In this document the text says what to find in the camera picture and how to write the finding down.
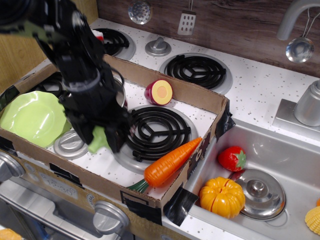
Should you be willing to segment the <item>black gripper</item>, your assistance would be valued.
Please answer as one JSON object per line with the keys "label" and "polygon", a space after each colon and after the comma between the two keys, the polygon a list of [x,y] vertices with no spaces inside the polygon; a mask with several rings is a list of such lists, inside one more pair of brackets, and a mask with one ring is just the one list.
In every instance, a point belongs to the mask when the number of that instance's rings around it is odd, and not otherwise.
{"label": "black gripper", "polygon": [[104,127],[107,143],[118,153],[131,129],[131,117],[117,102],[117,81],[106,62],[97,66],[64,63],[59,66],[63,84],[70,93],[62,104],[72,127],[89,145],[96,125]]}

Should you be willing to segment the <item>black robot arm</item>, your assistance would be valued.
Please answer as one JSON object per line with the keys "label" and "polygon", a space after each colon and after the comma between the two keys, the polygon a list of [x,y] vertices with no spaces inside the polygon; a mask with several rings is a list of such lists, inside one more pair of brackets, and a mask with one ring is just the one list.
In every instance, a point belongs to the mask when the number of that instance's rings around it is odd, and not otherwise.
{"label": "black robot arm", "polygon": [[70,0],[3,0],[0,32],[34,38],[62,74],[69,95],[60,102],[72,127],[87,144],[104,128],[117,153],[131,129],[131,115],[117,102],[119,81],[104,61],[104,46]]}

